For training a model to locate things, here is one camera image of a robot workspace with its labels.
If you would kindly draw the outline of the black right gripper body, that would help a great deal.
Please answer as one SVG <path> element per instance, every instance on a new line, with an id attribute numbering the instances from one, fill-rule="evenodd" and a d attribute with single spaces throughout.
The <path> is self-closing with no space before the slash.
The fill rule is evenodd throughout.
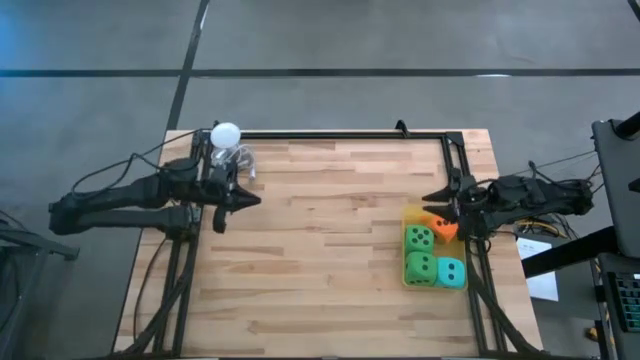
<path id="1" fill-rule="evenodd" d="M 484 212 L 488 205 L 488 190 L 472 175 L 453 168 L 449 176 L 451 206 L 456 215 L 459 240 L 484 239 L 488 235 Z"/>

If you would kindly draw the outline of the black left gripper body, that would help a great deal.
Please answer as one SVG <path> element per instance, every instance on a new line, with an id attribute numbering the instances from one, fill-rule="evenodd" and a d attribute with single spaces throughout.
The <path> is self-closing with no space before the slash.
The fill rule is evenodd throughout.
<path id="1" fill-rule="evenodd" d="M 204 180 L 204 192 L 208 197 L 206 204 L 216 207 L 212 220 L 213 230 L 224 233 L 226 216 L 235 211 L 233 191 L 237 185 L 237 166 L 234 164 L 212 165 L 209 175 Z"/>

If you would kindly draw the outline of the large orange foam die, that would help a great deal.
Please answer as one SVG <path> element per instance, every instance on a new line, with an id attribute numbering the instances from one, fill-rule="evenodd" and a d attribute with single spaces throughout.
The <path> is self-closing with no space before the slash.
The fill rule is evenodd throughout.
<path id="1" fill-rule="evenodd" d="M 438 243 L 446 245 L 457 238 L 457 223 L 448 221 L 434 214 L 422 216 L 421 220 L 434 232 L 434 236 Z"/>

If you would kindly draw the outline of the large green foam die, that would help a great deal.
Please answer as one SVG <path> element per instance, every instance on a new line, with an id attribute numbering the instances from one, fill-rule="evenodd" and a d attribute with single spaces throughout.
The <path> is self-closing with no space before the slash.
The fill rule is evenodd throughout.
<path id="1" fill-rule="evenodd" d="M 438 260 L 426 252 L 410 252 L 405 258 L 404 281 L 411 286 L 433 286 L 437 280 Z"/>
<path id="2" fill-rule="evenodd" d="M 424 225 L 409 225 L 405 230 L 404 252 L 433 253 L 435 237 L 433 231 Z"/>

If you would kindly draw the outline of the large teal foam die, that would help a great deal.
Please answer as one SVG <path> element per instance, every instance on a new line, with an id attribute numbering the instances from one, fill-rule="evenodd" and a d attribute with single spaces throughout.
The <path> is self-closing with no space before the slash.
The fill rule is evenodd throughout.
<path id="1" fill-rule="evenodd" d="M 436 287 L 461 289 L 465 283 L 466 268 L 461 260 L 452 257 L 438 258 Z"/>

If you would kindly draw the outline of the yellow translucent plastic tray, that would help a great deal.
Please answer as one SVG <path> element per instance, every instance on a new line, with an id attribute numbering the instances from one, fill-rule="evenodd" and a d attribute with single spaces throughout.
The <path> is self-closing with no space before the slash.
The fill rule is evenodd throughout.
<path id="1" fill-rule="evenodd" d="M 433 249 L 433 253 L 432 255 L 434 255 L 437 260 L 439 257 L 452 257 L 452 258 L 457 258 L 459 260 L 461 260 L 466 268 L 466 283 L 464 285 L 463 288 L 461 289 L 453 289 L 453 288 L 441 288 L 441 287 L 436 287 L 435 284 L 433 286 L 411 286 L 405 283 L 404 281 L 404 270 L 405 270 L 405 258 L 408 254 L 406 254 L 404 252 L 404 240 L 405 240 L 405 230 L 406 227 L 409 225 L 424 225 L 424 222 L 421 220 L 422 216 L 425 216 L 427 214 L 432 214 L 429 213 L 427 211 L 424 211 L 420 206 L 417 205 L 411 205 L 408 206 L 403 213 L 403 218 L 402 218 L 402 235 L 401 235 L 401 245 L 402 245 L 402 283 L 405 287 L 409 288 L 409 289 L 414 289 L 414 290 L 426 290 L 426 289 L 446 289 L 446 290 L 453 290 L 453 291 L 459 291 L 459 290 L 463 290 L 467 287 L 467 264 L 466 264 L 466 245 L 465 242 L 463 240 L 459 240 L 458 236 L 455 240 L 453 240 L 452 242 L 450 242 L 449 244 L 440 244 L 436 241 L 435 238 L 435 242 L 434 242 L 434 249 Z"/>

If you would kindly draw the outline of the white mushroom lamp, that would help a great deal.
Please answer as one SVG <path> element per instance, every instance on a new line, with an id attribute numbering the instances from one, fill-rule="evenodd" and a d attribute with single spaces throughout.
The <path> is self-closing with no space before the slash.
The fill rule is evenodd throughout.
<path id="1" fill-rule="evenodd" d="M 210 132 L 212 145 L 220 149 L 229 149 L 238 145 L 242 136 L 240 128 L 231 122 L 215 125 Z"/>

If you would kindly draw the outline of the white paper sheet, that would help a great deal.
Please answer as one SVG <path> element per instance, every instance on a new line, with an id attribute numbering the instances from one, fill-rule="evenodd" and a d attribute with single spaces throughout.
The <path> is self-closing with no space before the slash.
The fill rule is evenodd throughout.
<path id="1" fill-rule="evenodd" d="M 518 237 L 516 240 L 521 260 L 550 250 L 552 245 L 546 242 Z M 558 288 L 554 271 L 526 279 L 529 295 L 539 300 L 558 302 Z"/>

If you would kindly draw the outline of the black keyboard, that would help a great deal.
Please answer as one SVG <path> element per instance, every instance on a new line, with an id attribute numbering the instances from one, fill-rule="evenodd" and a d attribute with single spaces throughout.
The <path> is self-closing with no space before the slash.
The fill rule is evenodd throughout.
<path id="1" fill-rule="evenodd" d="M 640 333 L 640 274 L 608 272 L 607 276 L 620 327 Z"/>

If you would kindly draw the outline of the grey metal rack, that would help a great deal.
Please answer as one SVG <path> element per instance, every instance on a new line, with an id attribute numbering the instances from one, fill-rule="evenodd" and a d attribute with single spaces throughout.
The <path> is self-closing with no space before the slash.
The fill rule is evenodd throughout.
<path id="1" fill-rule="evenodd" d="M 63 245 L 0 219 L 0 360 L 10 360 L 26 311 L 50 255 L 76 260 L 78 247 Z"/>

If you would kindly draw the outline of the black metal table frame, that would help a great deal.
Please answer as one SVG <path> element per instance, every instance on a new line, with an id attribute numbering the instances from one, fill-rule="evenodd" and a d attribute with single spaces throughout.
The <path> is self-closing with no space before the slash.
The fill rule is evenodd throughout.
<path id="1" fill-rule="evenodd" d="M 446 184 L 449 166 L 496 174 L 489 133 L 256 131 L 258 206 L 227 229 L 203 212 L 187 314 L 167 344 L 185 357 L 474 356 L 509 342 L 465 290 L 402 284 L 410 206 Z"/>

